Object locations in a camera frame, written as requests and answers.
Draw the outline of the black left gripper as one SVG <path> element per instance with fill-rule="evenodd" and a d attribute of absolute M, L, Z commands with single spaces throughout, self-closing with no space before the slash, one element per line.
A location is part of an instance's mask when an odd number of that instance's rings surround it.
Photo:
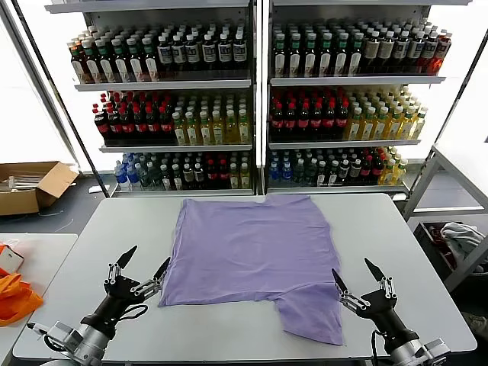
<path fill-rule="evenodd" d="M 104 285 L 106 295 L 94 313 L 82 319 L 82 324 L 99 332 L 114 332 L 115 326 L 131 306 L 142 304 L 144 297 L 152 297 L 162 289 L 170 257 L 161 264 L 151 279 L 143 283 L 121 276 L 122 270 L 132 259 L 136 249 L 137 246 L 133 246 L 115 263 L 108 264 L 108 277 Z"/>

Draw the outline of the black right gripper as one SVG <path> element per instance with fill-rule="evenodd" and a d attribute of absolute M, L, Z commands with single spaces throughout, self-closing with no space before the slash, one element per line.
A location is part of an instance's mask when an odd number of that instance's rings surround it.
<path fill-rule="evenodd" d="M 344 281 L 336 270 L 332 269 L 335 286 L 339 292 L 339 301 L 349 310 L 358 310 L 357 315 L 363 319 L 370 319 L 377 330 L 384 337 L 385 349 L 397 349 L 400 346 L 417 340 L 416 332 L 408 329 L 395 312 L 397 293 L 393 284 L 393 278 L 386 276 L 382 270 L 368 258 L 364 262 L 379 289 L 356 297 L 346 287 Z"/>

